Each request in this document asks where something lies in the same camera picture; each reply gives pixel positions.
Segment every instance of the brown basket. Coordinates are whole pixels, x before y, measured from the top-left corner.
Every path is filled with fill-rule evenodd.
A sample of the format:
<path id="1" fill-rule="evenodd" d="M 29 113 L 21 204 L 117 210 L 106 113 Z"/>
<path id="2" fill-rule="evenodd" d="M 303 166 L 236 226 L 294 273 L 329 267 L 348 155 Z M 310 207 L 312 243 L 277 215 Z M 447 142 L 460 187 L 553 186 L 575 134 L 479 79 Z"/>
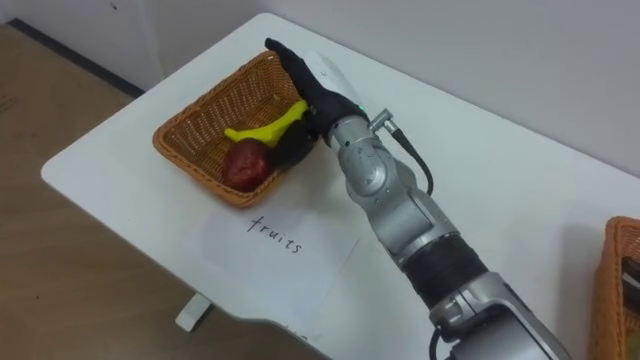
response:
<path id="1" fill-rule="evenodd" d="M 602 259 L 595 274 L 590 360 L 624 360 L 627 333 L 640 329 L 640 318 L 623 305 L 625 256 L 640 261 L 640 221 L 615 217 L 607 223 Z"/>
<path id="2" fill-rule="evenodd" d="M 223 200 L 248 207 L 273 190 L 283 173 L 274 172 L 250 193 L 223 184 L 224 157 L 233 144 L 224 129 L 267 125 L 299 100 L 278 57 L 266 51 L 169 119 L 153 135 L 153 146 Z"/>

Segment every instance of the red apple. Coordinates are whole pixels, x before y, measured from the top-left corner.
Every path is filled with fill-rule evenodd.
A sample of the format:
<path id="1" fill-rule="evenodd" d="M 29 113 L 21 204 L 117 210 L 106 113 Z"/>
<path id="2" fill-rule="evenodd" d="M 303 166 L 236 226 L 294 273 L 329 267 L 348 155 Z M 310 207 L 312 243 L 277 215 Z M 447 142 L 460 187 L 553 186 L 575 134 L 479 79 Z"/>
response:
<path id="1" fill-rule="evenodd" d="M 255 139 L 244 139 L 231 146 L 224 159 L 224 182 L 242 192 L 255 190 L 271 170 L 267 163 L 269 147 Z"/>

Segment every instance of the plastic fruit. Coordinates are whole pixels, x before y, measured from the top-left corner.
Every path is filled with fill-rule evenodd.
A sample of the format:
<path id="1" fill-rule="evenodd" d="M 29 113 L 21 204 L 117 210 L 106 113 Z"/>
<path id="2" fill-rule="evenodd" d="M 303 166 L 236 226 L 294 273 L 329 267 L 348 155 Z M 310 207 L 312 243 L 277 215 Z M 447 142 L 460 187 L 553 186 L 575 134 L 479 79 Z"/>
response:
<path id="1" fill-rule="evenodd" d="M 255 190 L 270 175 L 269 147 L 255 139 L 244 139 L 231 146 L 224 159 L 224 183 L 241 192 Z"/>
<path id="2" fill-rule="evenodd" d="M 256 139 L 271 147 L 278 143 L 278 140 L 284 134 L 285 130 L 294 121 L 300 119 L 302 114 L 307 111 L 307 102 L 300 100 L 293 104 L 287 112 L 269 125 L 243 131 L 235 131 L 233 129 L 224 129 L 224 134 L 231 140 L 238 142 L 244 139 Z"/>

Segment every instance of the black rubber sleeve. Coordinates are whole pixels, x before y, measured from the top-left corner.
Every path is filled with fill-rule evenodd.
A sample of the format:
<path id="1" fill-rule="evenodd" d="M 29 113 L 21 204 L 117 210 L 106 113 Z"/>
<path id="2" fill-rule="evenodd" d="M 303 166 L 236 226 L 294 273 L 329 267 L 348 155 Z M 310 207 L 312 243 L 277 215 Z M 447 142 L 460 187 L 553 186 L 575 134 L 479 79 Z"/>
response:
<path id="1" fill-rule="evenodd" d="M 460 235 L 450 234 L 418 250 L 402 271 L 431 309 L 488 269 Z"/>

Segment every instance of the silver metal arm segment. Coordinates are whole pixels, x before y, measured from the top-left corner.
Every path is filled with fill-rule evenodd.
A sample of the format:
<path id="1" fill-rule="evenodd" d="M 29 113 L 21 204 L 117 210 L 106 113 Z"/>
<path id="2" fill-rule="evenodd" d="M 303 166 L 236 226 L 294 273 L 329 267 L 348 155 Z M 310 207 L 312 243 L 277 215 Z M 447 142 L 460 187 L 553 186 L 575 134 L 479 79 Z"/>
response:
<path id="1" fill-rule="evenodd" d="M 347 193 L 398 265 L 434 239 L 458 232 L 418 189 L 413 171 L 391 156 L 363 118 L 336 123 L 329 139 L 347 178 Z"/>
<path id="2" fill-rule="evenodd" d="M 334 124 L 329 144 L 338 154 L 351 199 L 429 306 L 430 320 L 454 360 L 570 360 L 560 342 L 497 273 L 489 272 L 433 199 L 418 189 L 411 169 L 375 135 L 395 125 L 387 112 L 369 124 L 350 116 Z"/>

